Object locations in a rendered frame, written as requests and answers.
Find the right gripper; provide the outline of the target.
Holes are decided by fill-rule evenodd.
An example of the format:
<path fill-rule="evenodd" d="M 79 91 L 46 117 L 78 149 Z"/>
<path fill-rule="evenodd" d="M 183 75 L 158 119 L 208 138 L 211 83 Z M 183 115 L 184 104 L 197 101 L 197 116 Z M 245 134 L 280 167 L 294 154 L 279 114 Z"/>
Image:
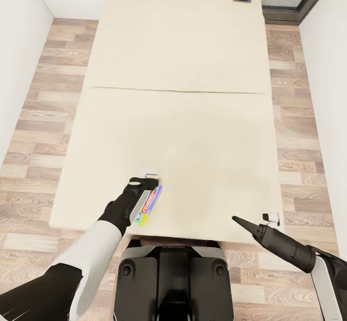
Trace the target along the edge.
<path fill-rule="evenodd" d="M 237 216 L 233 220 L 251 232 L 253 238 L 258 244 L 261 244 L 266 250 L 289 262 L 296 253 L 296 240 L 268 225 L 255 225 Z"/>

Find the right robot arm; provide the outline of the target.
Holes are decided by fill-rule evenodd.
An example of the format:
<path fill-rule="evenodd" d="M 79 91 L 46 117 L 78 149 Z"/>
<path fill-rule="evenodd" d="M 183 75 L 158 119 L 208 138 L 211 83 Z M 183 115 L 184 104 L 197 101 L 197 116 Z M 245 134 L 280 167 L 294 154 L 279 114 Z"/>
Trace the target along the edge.
<path fill-rule="evenodd" d="M 237 216 L 233 220 L 251 232 L 258 244 L 311 277 L 324 321 L 347 321 L 347 262 L 282 233 L 281 214 L 262 214 L 266 225 L 255 225 Z"/>

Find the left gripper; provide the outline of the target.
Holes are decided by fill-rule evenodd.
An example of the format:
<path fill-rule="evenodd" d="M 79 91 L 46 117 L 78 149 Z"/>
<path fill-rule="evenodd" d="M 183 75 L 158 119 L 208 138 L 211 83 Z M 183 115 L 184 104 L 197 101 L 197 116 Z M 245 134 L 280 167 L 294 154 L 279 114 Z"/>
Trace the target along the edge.
<path fill-rule="evenodd" d="M 154 191 L 156 187 L 158 187 L 159 185 L 159 181 L 158 179 L 154 179 L 154 178 L 146 178 L 146 179 L 141 179 L 138 177 L 132 177 L 130 180 L 130 182 L 132 181 L 142 181 L 146 184 L 147 186 L 147 190 L 151 190 Z"/>

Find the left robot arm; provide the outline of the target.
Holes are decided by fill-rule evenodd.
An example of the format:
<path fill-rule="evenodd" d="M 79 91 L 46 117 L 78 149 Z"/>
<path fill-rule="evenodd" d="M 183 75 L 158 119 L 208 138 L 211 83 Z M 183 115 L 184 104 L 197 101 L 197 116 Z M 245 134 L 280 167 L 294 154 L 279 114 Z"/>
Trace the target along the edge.
<path fill-rule="evenodd" d="M 123 193 L 110 201 L 86 233 L 59 256 L 42 276 L 0 295 L 0 321 L 77 321 L 91 306 L 108 266 L 159 175 L 140 168 Z"/>

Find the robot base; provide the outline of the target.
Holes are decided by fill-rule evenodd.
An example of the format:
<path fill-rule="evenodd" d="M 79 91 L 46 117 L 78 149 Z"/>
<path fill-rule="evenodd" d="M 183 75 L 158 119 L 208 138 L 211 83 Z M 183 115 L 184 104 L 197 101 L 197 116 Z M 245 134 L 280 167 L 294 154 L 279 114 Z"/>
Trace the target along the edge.
<path fill-rule="evenodd" d="M 205 246 L 139 246 L 131 240 L 120 259 L 114 321 L 233 321 L 226 255 Z"/>

